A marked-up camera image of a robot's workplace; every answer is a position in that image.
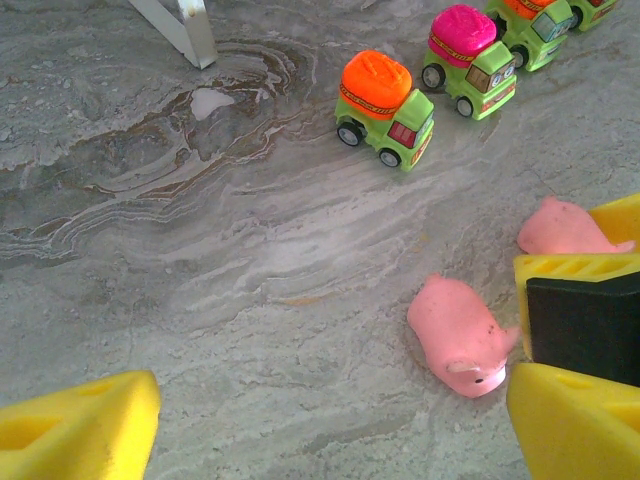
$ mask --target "truck window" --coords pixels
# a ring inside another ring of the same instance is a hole
[[[424,121],[424,123],[420,127],[420,130],[418,130],[418,133],[416,134],[416,143],[419,142],[420,139],[423,137],[424,132],[426,132],[427,128],[429,128],[429,125],[431,125],[432,120],[433,120],[433,112],[429,114],[427,119]]]
[[[533,25],[531,25],[531,27],[543,42],[549,43],[560,35],[566,33],[570,25],[571,18],[564,22],[556,23],[548,14],[543,13],[535,22],[533,22]]]
[[[467,72],[467,82],[476,87],[480,92],[486,93],[489,88],[489,75],[475,65],[471,65],[471,68]]]
[[[396,142],[404,145],[407,148],[413,148],[413,144],[416,141],[416,132],[410,128],[405,127],[400,122],[393,122],[389,129],[388,135]]]

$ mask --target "toy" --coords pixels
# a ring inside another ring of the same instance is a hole
[[[482,12],[454,5],[434,19],[422,81],[429,91],[445,87],[463,117],[481,120],[515,94],[515,60]]]
[[[640,389],[521,363],[507,409],[533,480],[638,478]]]
[[[567,0],[573,17],[570,30],[586,32],[599,24],[613,10],[617,0]]]
[[[335,116],[338,136],[351,147],[363,140],[382,163],[408,172],[433,133],[433,103],[411,91],[409,71],[373,50],[358,53],[345,66]]]
[[[513,53],[516,69],[529,72],[556,57],[573,22],[566,0],[489,0],[485,13],[496,22],[497,38]]]
[[[465,283],[432,274],[407,313],[427,366],[454,391],[469,398],[498,387],[519,327],[503,330],[480,296]]]
[[[529,358],[640,387],[640,255],[520,256],[514,268]]]
[[[151,372],[0,409],[0,480],[142,480],[158,428]]]
[[[597,223],[578,205],[549,195],[523,225],[518,245],[530,254],[626,253],[636,247],[634,240],[613,245]]]

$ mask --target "pig ear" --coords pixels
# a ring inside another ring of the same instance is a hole
[[[628,242],[622,242],[616,245],[616,252],[618,253],[631,253],[636,249],[636,242],[629,240]]]
[[[505,336],[504,336],[505,355],[509,355],[509,352],[513,350],[513,348],[518,343],[518,340],[520,340],[520,335],[522,335],[522,329],[520,328],[519,325],[515,327],[509,327],[505,330]]]
[[[558,201],[558,197],[556,197],[555,195],[547,195],[546,197],[544,197],[542,199],[541,204],[542,205],[550,205],[552,203],[556,203]]]
[[[442,275],[440,275],[438,272],[431,273],[429,274],[429,276],[427,277],[424,283],[426,285],[427,283],[435,282],[436,280],[440,280],[441,278],[442,278]]]
[[[470,360],[456,360],[447,364],[447,372],[449,373],[462,373],[462,372],[477,372],[480,367]]]

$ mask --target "sponge block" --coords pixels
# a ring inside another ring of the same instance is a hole
[[[513,264],[524,351],[535,361],[541,360],[537,356],[534,358],[532,351],[533,325],[542,328],[536,328],[539,355],[540,348],[544,348],[545,337],[542,334],[547,325],[551,328],[550,335],[555,329],[563,329],[570,334],[564,340],[573,343],[578,340],[575,335],[583,336],[593,326],[591,319],[594,315],[597,318],[603,318],[603,315],[608,318],[610,314],[619,315],[618,307],[623,304],[633,307],[625,297],[633,295],[640,288],[640,285],[633,285],[633,278],[636,277],[628,276],[640,272],[638,254],[520,255]],[[616,278],[626,280],[622,283],[614,281],[612,284],[610,281]],[[578,303],[575,305],[576,310],[571,307],[566,312],[567,305],[574,305],[578,297],[583,301],[588,299],[590,303]],[[600,299],[606,298],[618,306],[613,312],[606,312],[602,305],[598,305]],[[573,333],[566,331],[566,323],[572,326]],[[602,323],[599,325],[600,328],[609,326]],[[593,341],[598,342],[601,335],[602,331],[598,331]]]
[[[521,363],[507,408],[533,480],[638,478],[640,389]]]
[[[640,272],[527,281],[535,362],[640,387]]]
[[[158,428],[149,371],[0,409],[0,480],[142,480]]]

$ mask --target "toy truck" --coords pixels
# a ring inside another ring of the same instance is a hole
[[[467,5],[434,19],[422,81],[428,91],[445,87],[463,117],[481,120],[515,94],[515,59],[496,38],[493,21]]]
[[[568,0],[573,13],[570,30],[586,32],[613,10],[617,0]]]
[[[557,56],[573,23],[566,0],[489,0],[485,13],[496,22],[498,39],[513,53],[516,69],[529,72]]]
[[[350,147],[364,139],[382,163],[408,172],[433,133],[433,103],[409,71],[383,53],[365,50],[345,66],[335,108],[338,136]]]

